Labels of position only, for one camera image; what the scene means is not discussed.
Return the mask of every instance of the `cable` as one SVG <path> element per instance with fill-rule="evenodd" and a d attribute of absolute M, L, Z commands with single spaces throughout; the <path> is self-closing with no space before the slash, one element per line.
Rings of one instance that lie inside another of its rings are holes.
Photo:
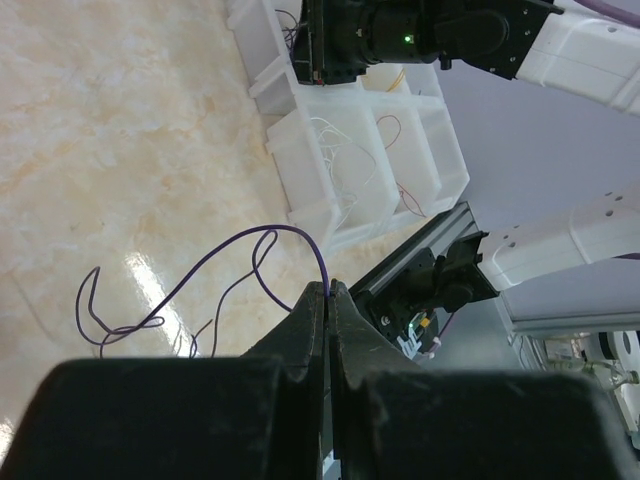
<path fill-rule="evenodd" d="M 433 345 L 431 346 L 431 348 L 429 349 L 429 351 L 427 352 L 427 355 L 430 355 L 431 358 L 433 358 L 433 355 L 435 355 L 436 351 L 440 348 L 440 346 L 442 345 L 441 342 L 441 338 L 444 336 L 444 334 L 447 332 L 447 330 L 449 329 L 449 325 L 451 325 L 451 321 L 453 320 L 453 318 L 455 317 L 456 313 L 458 313 L 458 311 L 453 312 L 451 315 L 449 315 L 449 318 L 447 319 L 447 321 L 444 323 L 444 327 L 442 327 L 442 330 L 440 330 L 440 333 L 438 335 L 436 335 L 433 338 Z"/>
<path fill-rule="evenodd" d="M 402 83 L 402 80 L 404 80 L 405 75 L 406 74 L 405 74 L 405 71 L 404 71 L 404 68 L 403 68 L 402 70 L 400 70 L 400 73 L 398 74 L 396 79 L 393 81 L 391 86 L 387 89 L 387 93 L 393 92 L 396 88 L 398 88 L 400 86 L 400 84 Z"/>
<path fill-rule="evenodd" d="M 291 60 L 293 60 L 293 47 L 295 46 L 298 33 L 300 32 L 300 29 L 302 27 L 305 27 L 307 25 L 307 23 L 306 22 L 300 23 L 298 19 L 295 17 L 295 15 L 293 15 L 291 12 L 288 12 L 286 10 L 281 10 L 276 8 L 275 11 L 277 13 L 283 13 L 287 15 L 289 18 L 291 18 L 291 20 L 293 20 L 294 26 L 292 28 L 289 28 L 289 27 L 282 28 L 282 33 L 285 34 L 284 42 L 287 46 L 287 49 L 289 50 L 289 56 L 291 57 Z"/>
<path fill-rule="evenodd" d="M 389 145 L 387 145 L 386 147 L 384 147 L 385 150 L 391 148 L 393 146 L 394 143 L 396 143 L 398 141 L 398 137 L 400 136 L 400 134 L 402 133 L 402 123 L 400 123 L 400 120 L 398 119 L 398 117 L 396 117 L 395 115 L 383 115 L 382 117 L 380 117 L 377 121 L 376 121 L 376 125 L 380 126 L 380 122 L 382 120 L 384 120 L 385 118 L 393 118 L 397 123 L 398 123 L 398 133 L 396 134 L 396 136 L 393 138 L 393 140 L 391 141 L 391 143 Z"/>
<path fill-rule="evenodd" d="M 396 122 L 398 122 L 398 133 L 396 134 L 394 139 L 391 141 L 391 143 L 389 143 L 389 145 L 384 147 L 385 150 L 388 150 L 390 147 L 392 147 L 398 141 L 398 138 L 400 137 L 400 134 L 402 133 L 402 123 L 400 122 L 398 117 L 396 117 L 395 115 L 384 115 L 384 116 L 382 116 L 382 117 L 380 117 L 378 119 L 378 121 L 376 122 L 376 125 L 379 126 L 380 122 L 382 120 L 384 120 L 385 118 L 393 118 Z M 400 199 L 402 200 L 402 203 L 404 203 L 404 206 L 407 208 L 407 210 L 409 212 L 413 213 L 414 215 L 417 215 L 418 217 L 428 218 L 424 214 L 424 212 L 422 211 L 422 207 L 420 206 L 420 203 L 418 202 L 418 200 L 416 200 L 416 197 L 411 195 L 411 193 L 409 193 L 409 191 L 406 188 L 404 188 L 402 185 L 400 185 L 400 183 L 396 182 L 396 185 L 398 186 L 398 191 L 400 192 Z M 407 200 L 404 198 L 405 195 L 408 195 L 409 198 L 411 198 L 411 200 L 413 200 L 413 203 L 416 204 L 416 207 L 418 207 L 418 211 L 417 212 L 411 209 L 411 207 L 407 203 Z"/>
<path fill-rule="evenodd" d="M 367 156 L 371 159 L 373 163 L 373 169 L 369 177 L 364 181 L 364 183 L 357 188 L 356 191 L 358 192 L 363 188 L 365 188 L 369 184 L 369 182 L 375 177 L 375 174 L 378 170 L 378 163 L 374 158 L 374 156 L 369 151 L 367 151 L 362 145 L 355 143 L 351 137 L 349 137 L 347 134 L 339 130 L 335 125 L 333 125 L 328 120 L 322 117 L 312 117 L 311 121 L 312 122 L 321 121 L 325 124 L 325 127 L 322 128 L 321 130 L 316 129 L 318 133 L 318 144 L 320 146 L 320 151 L 324 156 L 325 166 L 329 171 L 329 178 L 331 179 L 333 188 L 338 193 L 339 200 L 345 201 L 347 204 L 347 206 L 341 206 L 340 208 L 345 213 L 342 216 L 342 220 L 340 221 L 340 223 L 338 223 L 338 225 L 335 228 L 336 230 L 338 230 L 342 226 L 342 224 L 344 224 L 344 222 L 347 220 L 347 218 L 353 211 L 353 208 L 358 203 L 358 195 L 354 192 L 345 190 L 344 185 L 342 185 L 342 182 L 338 183 L 338 180 L 335 178 L 334 162 L 336 159 L 336 155 L 338 154 L 341 148 L 344 148 L 349 145 L 354 145 L 360 150 L 362 150 L 365 154 L 367 154 Z M 338 143 L 327 143 L 325 139 L 325 135 L 327 133 L 335 135 L 338 139 L 337 140 Z"/>
<path fill-rule="evenodd" d="M 520 337 L 520 350 L 518 351 L 518 359 L 520 360 L 520 365 L 522 365 L 523 367 L 526 368 L 526 365 L 524 364 L 524 360 L 522 358 L 522 352 L 524 350 L 524 335 Z"/>
<path fill-rule="evenodd" d="M 398 186 L 398 191 L 400 192 L 400 199 L 402 200 L 402 203 L 404 203 L 404 206 L 407 207 L 407 210 L 409 210 L 411 213 L 413 213 L 414 215 L 417 215 L 418 217 L 422 217 L 422 218 L 428 218 L 424 212 L 422 211 L 422 207 L 420 206 L 420 204 L 418 203 L 418 201 L 416 200 L 416 197 L 414 197 L 413 195 L 411 195 L 409 193 L 409 191 L 404 188 L 402 185 L 400 185 L 398 182 L 396 182 L 396 185 Z M 418 211 L 414 211 L 411 209 L 411 207 L 409 206 L 409 204 L 407 203 L 407 200 L 404 198 L 405 195 L 408 195 L 409 198 L 413 201 L 413 203 L 416 204 L 416 207 L 418 207 Z"/>
<path fill-rule="evenodd" d="M 116 329 L 111 329 L 100 319 L 100 317 L 98 317 L 98 315 L 95 314 L 95 311 L 93 309 L 93 302 L 94 302 L 95 292 L 96 292 L 97 285 L 98 285 L 98 277 L 100 275 L 100 267 L 94 267 L 89 272 L 89 274 L 85 277 L 85 279 L 82 281 L 82 283 L 80 284 L 80 288 L 78 289 L 78 293 L 76 295 L 75 320 L 76 320 L 76 327 L 78 328 L 78 332 L 80 333 L 80 335 L 88 343 L 90 343 L 92 345 L 99 346 L 100 347 L 100 354 L 102 355 L 102 351 L 103 351 L 103 349 L 104 349 L 104 347 L 106 345 L 111 345 L 113 343 L 121 341 L 124 338 L 128 337 L 129 335 L 131 335 L 132 333 L 137 332 L 138 330 L 141 330 L 141 329 L 144 329 L 144 328 L 154 328 L 154 327 L 161 326 L 164 323 L 164 318 L 158 316 L 157 315 L 158 312 L 160 310 L 162 310 L 167 305 L 167 303 L 169 303 L 171 301 L 171 299 L 176 294 L 178 294 L 178 292 L 180 292 L 180 290 L 187 284 L 187 282 L 189 282 L 189 280 L 191 280 L 191 278 L 195 275 L 195 273 L 205 263 L 207 263 L 211 258 L 213 258 L 216 254 L 218 254 L 220 251 L 224 250 L 226 247 L 228 247 L 232 243 L 236 242 L 237 240 L 239 240 L 239 239 L 241 239 L 241 238 L 243 238 L 243 237 L 245 237 L 247 235 L 251 235 L 253 233 L 258 233 L 258 232 L 269 232 L 269 231 L 278 231 L 278 230 L 297 233 L 298 235 L 302 236 L 307 241 L 307 243 L 311 247 L 311 250 L 313 251 L 313 254 L 316 257 L 316 260 L 318 262 L 318 267 L 320 268 L 320 274 L 321 274 L 321 277 L 322 277 L 322 283 L 323 283 L 323 287 L 324 287 L 323 288 L 324 295 L 325 295 L 326 298 L 328 298 L 329 297 L 329 293 L 330 293 L 330 290 L 329 290 L 329 288 L 330 288 L 330 285 L 329 285 L 329 274 L 327 272 L 327 267 L 326 267 L 326 265 L 324 263 L 324 260 L 322 258 L 322 254 L 320 253 L 320 249 L 318 248 L 316 243 L 313 241 L 313 239 L 304 230 L 301 230 L 301 229 L 299 229 L 297 227 L 292 227 L 290 225 L 278 225 L 278 224 L 262 225 L 262 226 L 259 226 L 259 227 L 249 228 L 247 230 L 244 230 L 244 231 L 232 236 L 231 238 L 225 240 L 220 245 L 218 245 L 216 248 L 211 250 L 209 253 L 207 253 L 204 257 L 202 257 L 191 268 L 191 270 L 189 270 L 189 272 L 187 272 L 187 274 L 182 278 L 182 280 L 180 280 L 180 282 L 178 282 L 178 284 L 173 288 L 173 290 L 151 312 L 149 312 L 149 314 L 140 323 L 138 323 L 136 325 L 124 326 L 124 327 L 118 327 Z M 263 235 L 261 237 L 261 239 L 256 244 L 256 247 L 259 248 L 259 246 L 262 244 L 262 242 L 264 241 L 266 236 L 267 235 L 265 234 L 265 235 Z M 272 244 L 270 244 L 267 247 L 267 250 L 265 251 L 265 253 L 261 257 L 260 261 L 256 262 L 256 264 L 254 265 L 254 270 L 252 270 L 251 274 L 255 271 L 255 267 L 259 267 L 260 266 L 262 260 L 264 260 L 264 256 L 266 255 L 266 253 L 268 253 L 268 251 L 271 249 L 271 247 L 273 247 L 273 242 L 272 242 Z M 105 338 L 101 342 L 98 342 L 98 341 L 93 340 L 92 338 L 90 338 L 85 333 L 85 331 L 84 331 L 84 329 L 82 327 L 82 323 L 80 321 L 80 300 L 81 300 L 81 297 L 82 297 L 82 292 L 84 290 L 85 285 L 87 284 L 89 279 L 92 278 L 92 277 L 93 277 L 93 281 L 92 281 L 92 285 L 91 285 L 91 291 L 90 291 L 90 294 L 89 294 L 89 301 L 88 301 L 87 309 L 89 311 L 89 315 L 91 316 L 91 318 L 106 333 Z M 237 281 L 234 285 L 232 285 L 232 287 L 230 287 L 228 289 L 228 291 L 230 291 L 231 288 L 237 286 L 240 283 L 240 281 Z M 266 288 L 266 285 L 261 284 L 261 286 L 263 286 L 263 288 L 266 289 L 265 291 L 270 292 L 268 290 L 268 288 Z M 149 325 L 154 320 L 157 320 L 159 323 L 154 323 L 152 325 Z M 113 339 L 113 340 L 109 340 L 109 338 L 111 336 L 115 336 L 115 335 L 118 335 L 118 337 Z M 193 345 L 194 341 L 197 342 L 197 336 L 193 336 L 192 340 L 193 340 L 192 341 L 192 345 Z"/>
<path fill-rule="evenodd" d="M 253 269 L 247 273 L 246 275 L 243 275 L 242 277 L 240 277 L 238 280 L 236 280 L 235 282 L 233 282 L 233 284 L 231 284 L 225 291 L 224 293 L 220 296 L 220 300 L 218 302 L 218 307 L 216 308 L 216 316 L 215 319 L 211 319 L 209 320 L 207 323 L 205 323 L 200 330 L 198 330 L 198 332 L 193 336 L 193 341 L 191 343 L 191 348 L 189 349 L 189 358 L 195 358 L 195 356 L 198 353 L 198 337 L 200 336 L 200 334 L 207 329 L 207 327 L 209 325 L 211 325 L 212 323 L 214 323 L 214 330 L 213 330 L 213 349 L 211 352 L 211 356 L 213 357 L 215 355 L 216 352 L 216 348 L 218 345 L 218 323 L 219 323 L 219 319 L 220 319 L 220 312 L 222 310 L 222 303 L 224 302 L 224 299 L 226 298 L 226 296 L 231 293 L 231 290 L 233 290 L 235 287 L 237 287 L 238 285 L 240 285 L 243 281 L 245 281 L 247 278 L 249 278 L 251 275 L 256 274 L 256 276 L 260 275 L 258 273 L 258 269 L 260 268 L 260 265 L 262 265 L 262 262 L 264 261 L 264 259 L 267 257 L 267 254 L 269 253 L 269 251 L 271 250 L 271 248 L 273 248 L 273 246 L 276 244 L 276 242 L 278 241 L 278 232 L 275 230 L 268 230 L 266 231 L 262 237 L 260 237 L 260 240 L 258 240 L 258 242 L 256 243 L 255 247 L 253 247 L 253 254 L 252 254 L 252 259 L 255 259 L 255 255 L 257 253 L 257 251 L 260 249 L 260 246 L 262 245 L 262 242 L 269 236 L 273 234 L 273 240 L 271 241 L 271 243 L 267 246 L 266 250 L 264 251 L 264 253 L 262 254 L 262 256 L 260 257 L 260 260 L 257 261 L 257 263 L 254 262 L 253 265 Z M 264 284 L 264 282 L 262 282 L 262 277 L 260 277 L 260 285 L 262 286 L 262 288 L 265 290 L 265 292 L 267 292 L 269 294 L 269 296 L 274 299 L 274 301 L 276 301 L 279 305 L 282 304 L 282 302 L 280 301 L 280 299 L 278 299 L 275 295 L 273 295 L 273 293 L 269 290 L 269 288 L 267 287 L 266 284 Z M 285 310 L 287 311 L 291 311 L 291 309 L 289 307 L 287 307 L 286 305 L 282 304 L 283 308 L 285 308 Z"/>
<path fill-rule="evenodd" d="M 640 28 L 640 14 L 623 10 L 622 8 L 610 5 L 602 0 L 574 0 L 578 5 L 593 10 L 600 15 L 617 20 L 620 23 L 633 28 Z"/>

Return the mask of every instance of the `yellow wire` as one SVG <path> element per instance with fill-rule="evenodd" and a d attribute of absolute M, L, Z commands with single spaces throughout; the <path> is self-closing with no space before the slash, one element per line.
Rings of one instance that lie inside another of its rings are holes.
<path fill-rule="evenodd" d="M 387 93 L 393 92 L 396 88 L 398 88 L 398 86 L 402 83 L 402 80 L 404 80 L 404 76 L 405 76 L 405 72 L 403 68 L 398 74 L 398 76 L 396 77 L 396 79 L 394 80 L 394 82 L 391 84 L 391 86 L 387 89 Z"/>

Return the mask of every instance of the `white wall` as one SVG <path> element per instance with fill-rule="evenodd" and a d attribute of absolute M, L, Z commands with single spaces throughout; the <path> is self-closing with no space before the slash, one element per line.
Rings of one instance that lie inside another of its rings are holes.
<path fill-rule="evenodd" d="M 636 0 L 617 3 L 640 10 Z M 408 70 L 414 85 L 420 68 Z M 439 79 L 471 176 L 464 197 L 481 229 L 533 221 L 640 178 L 638 117 L 460 61 Z M 640 311 L 640 262 L 548 275 L 505 300 L 514 317 Z"/>

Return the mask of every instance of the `beige marble tile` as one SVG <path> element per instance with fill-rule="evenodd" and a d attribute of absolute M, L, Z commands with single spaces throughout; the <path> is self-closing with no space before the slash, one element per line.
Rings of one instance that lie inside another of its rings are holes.
<path fill-rule="evenodd" d="M 94 266 L 96 312 L 130 324 L 227 237 L 286 222 L 224 19 L 213 0 L 0 0 L 0 456 L 42 377 L 96 354 L 74 321 Z M 330 274 L 356 281 L 417 227 L 338 254 Z M 264 275 L 293 304 L 319 275 L 303 242 L 282 237 Z M 255 241 L 207 264 L 162 328 L 107 355 L 188 353 Z M 283 316 L 250 279 L 224 306 L 219 353 L 242 353 Z M 211 344 L 208 331 L 201 350 Z"/>

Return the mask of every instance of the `white plastic bin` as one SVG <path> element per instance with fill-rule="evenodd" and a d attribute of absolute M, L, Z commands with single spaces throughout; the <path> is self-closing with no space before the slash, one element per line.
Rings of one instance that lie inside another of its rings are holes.
<path fill-rule="evenodd" d="M 455 206 L 469 183 L 469 173 L 447 107 L 419 108 L 418 112 L 442 182 L 442 190 L 428 213 L 435 215 Z"/>
<path fill-rule="evenodd" d="M 330 255 L 453 207 L 469 176 L 433 67 L 421 67 L 427 87 L 419 96 L 406 78 L 413 66 L 403 65 L 370 67 L 352 84 L 300 85 L 282 31 L 295 22 L 276 11 L 299 18 L 300 6 L 301 0 L 227 0 L 249 94 L 276 122 L 267 129 L 267 148 L 290 222 Z M 395 141 L 394 119 L 402 128 Z M 321 135 L 324 121 L 349 141 L 328 148 L 335 133 Z"/>
<path fill-rule="evenodd" d="M 307 99 L 269 128 L 267 149 L 280 172 L 290 221 L 330 255 L 379 234 L 400 196 L 371 110 L 328 98 Z M 329 125 L 352 140 L 336 149 L 333 178 L 327 146 L 342 140 L 334 142 L 336 135 L 326 132 L 321 138 Z"/>

